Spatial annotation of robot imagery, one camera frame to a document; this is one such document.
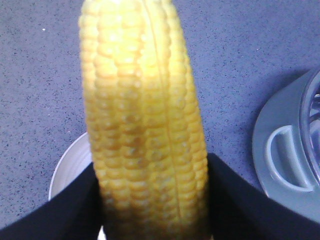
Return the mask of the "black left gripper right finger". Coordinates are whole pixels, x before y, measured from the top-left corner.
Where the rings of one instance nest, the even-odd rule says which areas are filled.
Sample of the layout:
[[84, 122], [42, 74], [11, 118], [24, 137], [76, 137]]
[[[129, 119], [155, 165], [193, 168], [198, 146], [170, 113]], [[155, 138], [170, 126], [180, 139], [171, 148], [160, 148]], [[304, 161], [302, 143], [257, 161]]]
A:
[[318, 240], [320, 225], [269, 199], [208, 154], [210, 230], [215, 240]]

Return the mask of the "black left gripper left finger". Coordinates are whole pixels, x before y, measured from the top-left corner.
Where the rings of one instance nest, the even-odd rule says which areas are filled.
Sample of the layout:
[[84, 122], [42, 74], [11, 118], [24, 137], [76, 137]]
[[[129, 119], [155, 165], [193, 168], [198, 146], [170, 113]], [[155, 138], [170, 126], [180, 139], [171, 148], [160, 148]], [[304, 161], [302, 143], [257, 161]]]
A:
[[102, 226], [98, 181], [90, 164], [62, 192], [0, 231], [2, 240], [96, 240]]

